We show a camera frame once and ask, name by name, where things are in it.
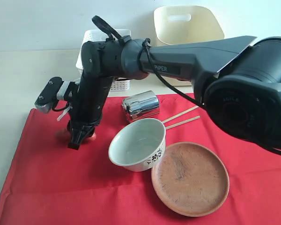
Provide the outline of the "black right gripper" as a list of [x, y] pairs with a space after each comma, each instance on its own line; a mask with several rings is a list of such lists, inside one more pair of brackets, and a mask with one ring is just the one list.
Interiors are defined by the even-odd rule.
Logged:
[[78, 150], [94, 134], [95, 126], [99, 125], [102, 118], [102, 110], [113, 80], [112, 76], [94, 77], [86, 72], [82, 73], [78, 92], [73, 96], [72, 109], [69, 111], [68, 148]]

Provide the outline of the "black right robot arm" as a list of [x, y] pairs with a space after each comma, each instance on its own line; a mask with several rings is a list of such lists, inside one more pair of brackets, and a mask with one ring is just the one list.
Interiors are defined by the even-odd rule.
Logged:
[[78, 149], [100, 123], [115, 78], [149, 73], [190, 81], [188, 100], [232, 137], [281, 155], [281, 37], [254, 36], [151, 47], [149, 39], [92, 42], [81, 47], [83, 73], [73, 92], [69, 148]]

